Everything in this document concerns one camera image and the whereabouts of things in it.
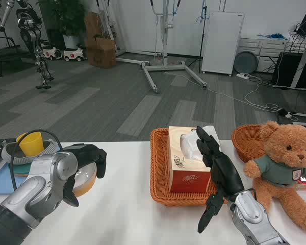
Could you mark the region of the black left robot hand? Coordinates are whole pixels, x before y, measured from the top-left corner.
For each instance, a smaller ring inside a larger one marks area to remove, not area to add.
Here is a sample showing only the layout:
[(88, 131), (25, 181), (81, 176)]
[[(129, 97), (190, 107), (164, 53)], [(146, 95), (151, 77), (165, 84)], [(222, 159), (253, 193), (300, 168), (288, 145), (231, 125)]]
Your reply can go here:
[(93, 144), (73, 144), (65, 147), (60, 152), (72, 153), (77, 161), (76, 170), (74, 170), (70, 177), (68, 177), (63, 189), (63, 201), (70, 206), (78, 207), (79, 202), (72, 192), (75, 184), (75, 175), (78, 170), (91, 163), (96, 164), (96, 177), (102, 179), (106, 173), (107, 153), (103, 149), (99, 149)]

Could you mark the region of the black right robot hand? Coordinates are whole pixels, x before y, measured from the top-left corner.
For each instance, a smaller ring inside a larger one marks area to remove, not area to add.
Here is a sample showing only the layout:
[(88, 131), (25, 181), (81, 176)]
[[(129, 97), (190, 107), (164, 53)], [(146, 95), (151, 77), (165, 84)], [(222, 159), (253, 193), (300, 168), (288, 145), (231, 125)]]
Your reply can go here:
[(211, 179), (217, 186), (217, 192), (207, 199), (206, 209), (198, 223), (197, 231), (202, 233), (212, 217), (219, 213), (224, 200), (243, 191), (244, 186), (231, 159), (220, 151), (219, 143), (214, 137), (200, 126), (196, 128), (196, 133), (199, 137), (196, 143), (203, 163), (210, 168)]

